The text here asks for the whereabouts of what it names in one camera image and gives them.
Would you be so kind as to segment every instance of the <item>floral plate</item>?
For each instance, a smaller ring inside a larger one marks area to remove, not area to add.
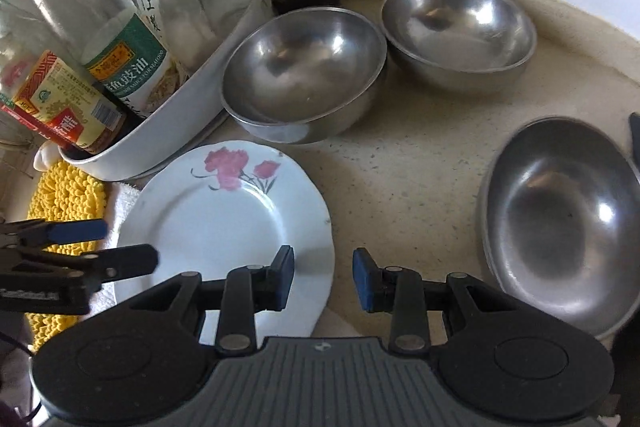
[[[160,253],[151,275],[115,283],[121,302],[183,271],[224,279],[239,266],[271,264],[291,245],[296,271],[287,307],[255,315],[258,342],[308,337],[331,290],[334,243],[326,204],[305,171],[282,152],[247,141],[194,149],[141,192],[118,246],[150,243]],[[207,312],[201,342],[214,341],[218,312]]]

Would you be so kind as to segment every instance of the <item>white plastic container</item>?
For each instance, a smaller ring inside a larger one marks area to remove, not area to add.
[[[106,182],[126,180],[152,169],[186,145],[223,109],[222,74],[238,45],[273,18],[270,0],[251,0],[236,28],[202,67],[132,133],[85,160],[63,159]]]

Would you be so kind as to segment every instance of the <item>metal bowl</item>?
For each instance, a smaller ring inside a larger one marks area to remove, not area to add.
[[[254,136],[311,143],[349,128],[385,74],[386,41],[355,12],[296,10],[249,36],[226,65],[222,100]]]
[[[640,302],[638,171],[598,129],[543,118],[508,141],[484,179],[487,263],[510,295],[598,339]]]
[[[399,66],[431,86],[488,94],[510,86],[536,49],[511,0],[385,0],[382,26]]]

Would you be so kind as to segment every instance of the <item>countertop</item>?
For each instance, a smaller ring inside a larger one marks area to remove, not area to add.
[[[381,0],[344,0],[378,20]],[[476,196],[508,137],[546,115],[580,118],[630,153],[628,115],[640,110],[640,86],[592,58],[545,39],[513,90],[473,99],[432,92],[389,63],[372,111],[341,136],[311,145],[276,146],[307,172],[332,219],[334,286],[329,308],[364,335],[386,337],[390,316],[360,310],[351,253],[366,247],[380,266],[410,267],[425,279],[466,271],[486,279],[476,234]],[[232,119],[208,143],[254,140]],[[432,340],[446,338],[430,312]]]

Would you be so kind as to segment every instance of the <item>barcode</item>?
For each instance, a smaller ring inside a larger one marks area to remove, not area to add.
[[[107,105],[102,100],[98,100],[98,103],[95,104],[94,110],[91,111],[91,116],[110,131],[113,131],[116,128],[116,125],[120,120],[120,112],[111,104]]]

